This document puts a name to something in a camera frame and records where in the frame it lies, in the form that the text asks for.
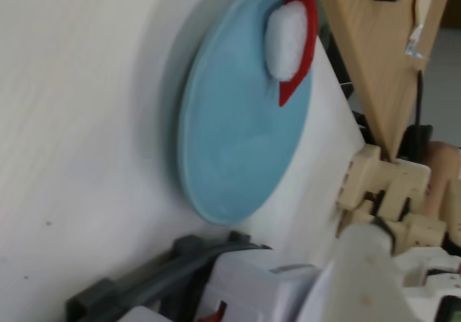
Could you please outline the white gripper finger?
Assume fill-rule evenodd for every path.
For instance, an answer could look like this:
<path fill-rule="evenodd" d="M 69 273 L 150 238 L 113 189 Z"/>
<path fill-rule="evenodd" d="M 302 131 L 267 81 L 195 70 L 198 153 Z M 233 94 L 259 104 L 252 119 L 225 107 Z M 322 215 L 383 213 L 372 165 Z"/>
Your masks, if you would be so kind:
<path fill-rule="evenodd" d="M 410 321 L 391 237 L 376 225 L 352 225 L 303 303 L 299 321 Z"/>

